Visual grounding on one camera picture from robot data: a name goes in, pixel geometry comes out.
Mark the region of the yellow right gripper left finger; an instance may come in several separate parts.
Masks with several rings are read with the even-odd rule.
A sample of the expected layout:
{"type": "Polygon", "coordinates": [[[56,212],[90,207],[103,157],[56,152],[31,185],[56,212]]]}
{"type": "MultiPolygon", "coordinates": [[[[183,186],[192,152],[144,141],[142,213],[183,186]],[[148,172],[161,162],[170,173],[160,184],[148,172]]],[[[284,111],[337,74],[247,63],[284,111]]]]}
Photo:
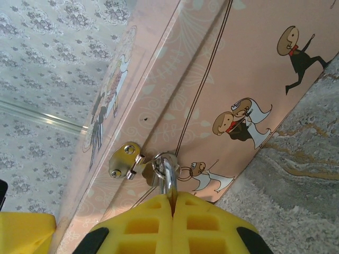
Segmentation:
{"type": "Polygon", "coordinates": [[[172,211],[166,195],[94,226],[73,253],[171,253],[172,211]]]}

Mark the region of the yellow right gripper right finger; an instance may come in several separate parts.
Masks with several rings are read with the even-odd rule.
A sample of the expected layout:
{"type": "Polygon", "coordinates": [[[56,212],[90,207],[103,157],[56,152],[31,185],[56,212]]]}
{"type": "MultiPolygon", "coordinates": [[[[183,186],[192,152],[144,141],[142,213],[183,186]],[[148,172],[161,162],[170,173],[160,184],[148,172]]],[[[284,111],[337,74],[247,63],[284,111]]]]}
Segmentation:
{"type": "Polygon", "coordinates": [[[249,222],[190,193],[178,193],[173,217],[172,253],[272,252],[249,222]]]}

